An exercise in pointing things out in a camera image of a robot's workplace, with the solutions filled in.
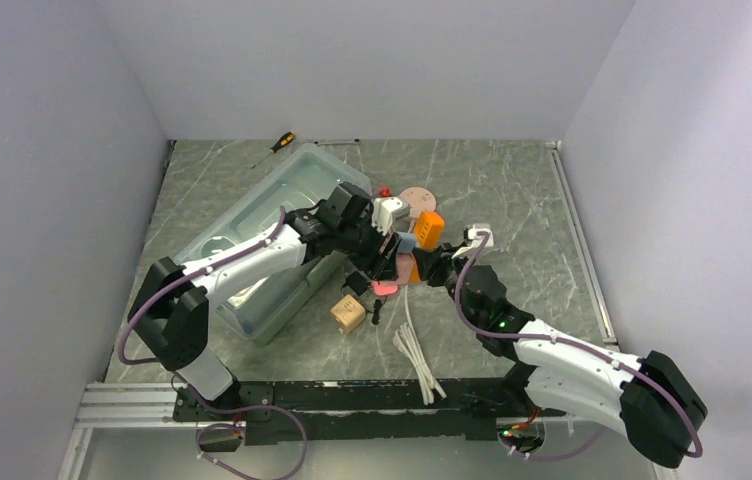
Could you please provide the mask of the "clear plastic storage box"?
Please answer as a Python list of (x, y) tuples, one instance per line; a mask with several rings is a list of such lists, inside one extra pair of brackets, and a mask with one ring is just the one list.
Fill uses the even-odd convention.
[[(280, 206), (287, 211), (310, 207), (329, 197), (344, 181), (372, 191), (371, 181), (362, 171), (318, 146), (303, 145), (175, 255), (174, 262), (200, 260), (245, 242), (275, 225)], [(264, 346), (343, 260), (341, 254), (334, 253), (262, 279), (227, 299), (216, 313), (239, 336)]]

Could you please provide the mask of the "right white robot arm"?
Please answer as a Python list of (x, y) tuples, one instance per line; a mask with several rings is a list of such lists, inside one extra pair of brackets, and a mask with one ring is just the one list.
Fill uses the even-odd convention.
[(502, 391), (509, 411), (574, 414), (619, 433), (666, 468), (703, 455), (699, 429), (708, 409), (669, 356), (639, 357), (565, 334), (512, 304), (492, 267), (453, 249), (416, 248), (413, 256), (421, 280), (446, 290), (484, 348), (513, 361)]

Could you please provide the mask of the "dark pink plug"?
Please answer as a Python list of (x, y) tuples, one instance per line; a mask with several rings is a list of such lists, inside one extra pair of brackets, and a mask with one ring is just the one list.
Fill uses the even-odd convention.
[(371, 283), (373, 294), (379, 297), (388, 297), (398, 292), (399, 286), (378, 281)]

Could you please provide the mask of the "blue small adapter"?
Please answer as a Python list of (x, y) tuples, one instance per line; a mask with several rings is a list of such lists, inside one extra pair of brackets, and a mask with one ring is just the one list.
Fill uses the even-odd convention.
[(417, 237), (410, 232), (398, 232), (398, 254), (409, 254), (418, 246)]

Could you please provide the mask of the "aluminium frame rail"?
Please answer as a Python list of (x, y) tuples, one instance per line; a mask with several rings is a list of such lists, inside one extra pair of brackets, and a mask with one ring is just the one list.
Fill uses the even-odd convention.
[(163, 383), (91, 383), (83, 392), (58, 479), (79, 479), (93, 434), (175, 424), (177, 393)]

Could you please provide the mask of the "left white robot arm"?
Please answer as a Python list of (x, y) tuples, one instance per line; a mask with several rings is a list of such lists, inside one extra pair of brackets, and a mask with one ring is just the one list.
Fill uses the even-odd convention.
[(152, 264), (127, 319), (158, 363), (182, 378), (216, 420), (231, 417), (240, 383), (209, 346), (211, 313), (234, 294), (279, 272), (344, 254), (367, 279), (394, 280), (402, 241), (397, 220), (411, 207), (400, 197), (374, 197), (350, 182), (312, 207), (288, 211), (249, 240), (200, 260)]

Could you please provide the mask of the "black power adapter plug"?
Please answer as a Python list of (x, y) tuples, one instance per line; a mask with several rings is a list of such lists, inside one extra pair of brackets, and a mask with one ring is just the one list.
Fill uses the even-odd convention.
[(360, 298), (370, 290), (370, 281), (358, 272), (350, 273), (341, 286), (344, 295)]

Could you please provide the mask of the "round pink power socket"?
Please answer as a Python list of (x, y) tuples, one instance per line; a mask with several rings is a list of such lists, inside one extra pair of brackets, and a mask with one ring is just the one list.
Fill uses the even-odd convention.
[(434, 211), (437, 206), (434, 194), (424, 187), (406, 188), (400, 197), (409, 204), (411, 217), (418, 217), (424, 211)]

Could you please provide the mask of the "small orange black screwdriver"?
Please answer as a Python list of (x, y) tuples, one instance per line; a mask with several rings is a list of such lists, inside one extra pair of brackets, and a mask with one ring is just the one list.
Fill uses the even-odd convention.
[(295, 138), (296, 138), (295, 134), (293, 132), (291, 132), (291, 131), (288, 131), (288, 132), (284, 133), (283, 135), (281, 135), (276, 140), (276, 142), (269, 148), (268, 153), (266, 155), (264, 155), (260, 160), (258, 160), (257, 162), (255, 162), (251, 166), (251, 169), (255, 169), (264, 160), (266, 160), (267, 158), (269, 158), (272, 155), (275, 155), (276, 153), (278, 153), (283, 148), (287, 147)]

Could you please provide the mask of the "orange power strip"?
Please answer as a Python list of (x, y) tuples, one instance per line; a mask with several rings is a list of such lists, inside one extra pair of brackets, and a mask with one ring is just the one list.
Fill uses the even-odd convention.
[(410, 232), (417, 240), (418, 249), (432, 251), (439, 244), (445, 227), (444, 219), (435, 211), (423, 211), (413, 222)]

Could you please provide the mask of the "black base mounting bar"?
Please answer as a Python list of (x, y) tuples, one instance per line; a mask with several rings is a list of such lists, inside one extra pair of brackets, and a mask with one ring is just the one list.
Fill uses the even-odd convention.
[(187, 388), (176, 391), (179, 426), (226, 422), (244, 431), (248, 446), (281, 442), (459, 437), (492, 441), (523, 423), (535, 407), (501, 379), (442, 378), (444, 397), (426, 405), (415, 379), (244, 381), (236, 405), (204, 408)]

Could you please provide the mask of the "pink square socket adapter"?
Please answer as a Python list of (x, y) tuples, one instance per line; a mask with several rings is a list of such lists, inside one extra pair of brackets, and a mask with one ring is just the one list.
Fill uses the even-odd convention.
[(405, 285), (412, 279), (415, 270), (415, 260), (411, 254), (398, 254), (396, 257), (397, 278), (396, 285)]

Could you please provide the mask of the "beige cube socket adapter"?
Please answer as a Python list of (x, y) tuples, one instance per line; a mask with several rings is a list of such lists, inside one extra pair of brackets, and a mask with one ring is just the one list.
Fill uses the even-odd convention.
[(354, 331), (367, 315), (364, 306), (352, 295), (345, 295), (330, 309), (330, 313), (342, 334)]

